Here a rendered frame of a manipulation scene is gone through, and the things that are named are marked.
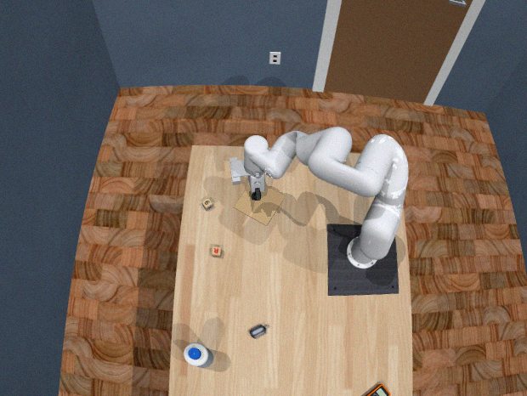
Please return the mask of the white bottle with blue cap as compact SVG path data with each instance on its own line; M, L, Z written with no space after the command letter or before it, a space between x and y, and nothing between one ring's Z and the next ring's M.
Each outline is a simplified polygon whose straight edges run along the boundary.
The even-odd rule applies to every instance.
M190 365L206 368L212 364L213 354L202 344L193 342L184 349L184 359Z

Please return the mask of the tan square mat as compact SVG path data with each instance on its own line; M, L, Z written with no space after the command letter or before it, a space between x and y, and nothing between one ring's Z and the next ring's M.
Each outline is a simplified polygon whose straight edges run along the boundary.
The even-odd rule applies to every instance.
M249 184L234 208L267 226L286 196L265 185L260 201L253 201L250 189Z

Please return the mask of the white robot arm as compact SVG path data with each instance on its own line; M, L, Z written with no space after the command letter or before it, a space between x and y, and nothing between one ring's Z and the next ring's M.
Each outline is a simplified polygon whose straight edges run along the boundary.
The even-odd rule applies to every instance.
M266 173L271 178L281 178L297 155L317 178L356 195L375 196L360 235L347 247L351 264L367 269L388 254L396 236L409 167L399 143L386 134L368 141L354 168L344 165L352 144L349 131L343 127L330 127L310 135L291 131L281 135L270 150L264 137L253 135L244 143L244 160L237 161L234 157L229 162L233 185L238 185L243 176L260 178Z

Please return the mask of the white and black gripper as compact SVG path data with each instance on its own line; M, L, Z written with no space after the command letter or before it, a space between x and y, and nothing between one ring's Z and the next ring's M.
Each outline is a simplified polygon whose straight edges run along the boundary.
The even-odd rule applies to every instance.
M260 201L261 199L261 192L265 191L265 173L260 175L260 178L256 178L256 176L248 176L249 184L252 192L252 200L254 201ZM254 193L256 191L256 193Z

